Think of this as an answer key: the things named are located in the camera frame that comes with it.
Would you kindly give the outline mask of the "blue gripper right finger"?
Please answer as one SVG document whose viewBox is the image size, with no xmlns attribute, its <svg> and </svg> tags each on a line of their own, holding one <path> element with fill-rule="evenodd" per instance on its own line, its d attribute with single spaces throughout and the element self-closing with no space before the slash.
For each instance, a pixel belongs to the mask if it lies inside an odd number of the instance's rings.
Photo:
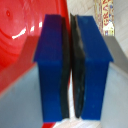
<svg viewBox="0 0 128 128">
<path fill-rule="evenodd" d="M 128 58 L 92 16 L 71 16 L 75 116 L 128 128 Z"/>
</svg>

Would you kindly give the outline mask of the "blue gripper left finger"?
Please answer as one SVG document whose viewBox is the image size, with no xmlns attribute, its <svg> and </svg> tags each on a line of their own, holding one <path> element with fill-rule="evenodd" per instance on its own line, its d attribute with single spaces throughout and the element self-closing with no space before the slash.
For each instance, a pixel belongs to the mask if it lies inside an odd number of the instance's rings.
<svg viewBox="0 0 128 128">
<path fill-rule="evenodd" d="M 69 116 L 69 40 L 65 19 L 47 15 L 18 61 L 0 72 L 0 128 L 41 128 Z"/>
</svg>

